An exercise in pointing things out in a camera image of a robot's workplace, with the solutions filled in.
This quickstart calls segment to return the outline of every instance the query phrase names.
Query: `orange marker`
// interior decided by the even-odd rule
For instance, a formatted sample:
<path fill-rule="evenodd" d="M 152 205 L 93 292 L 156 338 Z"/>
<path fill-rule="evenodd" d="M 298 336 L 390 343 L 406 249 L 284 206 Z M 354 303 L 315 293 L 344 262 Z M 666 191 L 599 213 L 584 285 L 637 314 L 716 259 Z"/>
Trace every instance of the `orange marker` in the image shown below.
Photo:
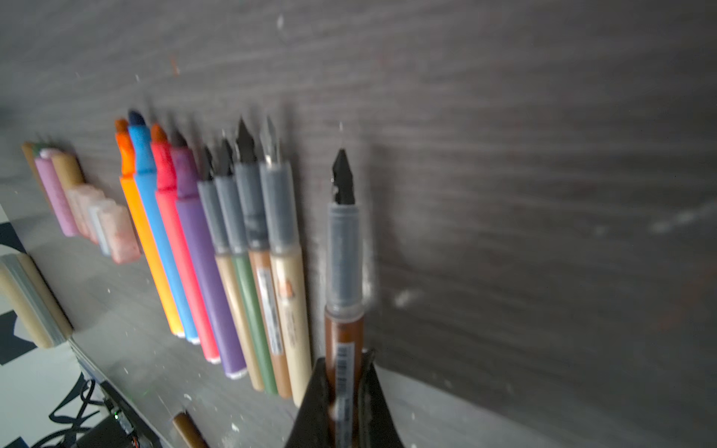
<path fill-rule="evenodd" d="M 122 154 L 122 176 L 120 177 L 120 183 L 122 184 L 122 190 L 125 192 L 127 206 L 132 214 L 132 220 L 135 223 L 139 241 L 142 244 L 144 254 L 147 256 L 149 271 L 152 273 L 154 285 L 157 287 L 159 300 L 162 302 L 164 314 L 166 314 L 167 321 L 169 322 L 169 329 L 172 334 L 183 338 L 184 327 L 179 320 L 177 306 L 174 303 L 172 291 L 169 289 L 169 281 L 164 273 L 162 261 L 159 259 L 157 245 L 154 242 L 152 231 L 149 228 L 149 221 L 147 221 L 147 215 L 142 205 L 142 199 L 139 196 L 139 190 L 134 181 L 135 156 L 128 126 L 129 123 L 127 120 L 115 120 L 115 129 L 117 131 L 115 137 L 117 138 L 117 146 Z"/>

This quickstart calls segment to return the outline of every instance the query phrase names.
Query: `wood grain surface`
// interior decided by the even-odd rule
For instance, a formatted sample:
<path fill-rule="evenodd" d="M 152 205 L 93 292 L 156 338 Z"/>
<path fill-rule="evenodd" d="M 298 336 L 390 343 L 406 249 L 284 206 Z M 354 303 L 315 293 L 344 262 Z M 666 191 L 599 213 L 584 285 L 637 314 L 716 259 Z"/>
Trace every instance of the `wood grain surface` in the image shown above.
<path fill-rule="evenodd" d="M 128 107 L 194 145 L 240 115 L 256 132 L 271 113 L 294 163 L 314 356 L 329 170 L 347 148 L 367 343 L 401 374 L 381 380 L 408 447 L 705 447 L 717 436 L 716 12 L 691 0 L 4 2 L 0 204 L 78 346 L 170 440 L 158 397 L 171 413 L 188 406 L 210 446 L 280 446 L 291 403 L 172 337 L 144 262 L 116 267 L 63 238 L 20 151 L 52 139 L 123 201 L 112 124 Z"/>

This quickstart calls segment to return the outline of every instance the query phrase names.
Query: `white label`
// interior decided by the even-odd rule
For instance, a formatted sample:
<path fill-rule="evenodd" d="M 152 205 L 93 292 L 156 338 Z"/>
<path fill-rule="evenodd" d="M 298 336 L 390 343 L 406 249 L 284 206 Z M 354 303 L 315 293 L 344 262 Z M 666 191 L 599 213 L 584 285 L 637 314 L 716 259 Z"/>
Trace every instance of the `white label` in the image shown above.
<path fill-rule="evenodd" d="M 351 448 L 353 343 L 336 344 L 336 448 Z"/>
<path fill-rule="evenodd" d="M 276 300 L 274 300 L 274 285 L 271 280 L 271 270 L 266 268 L 257 269 L 259 279 L 259 295 L 262 296 L 264 305 L 264 323 L 269 333 L 269 346 L 273 355 L 284 353 L 281 344 L 281 327 L 279 326 L 279 314 L 276 311 Z"/>

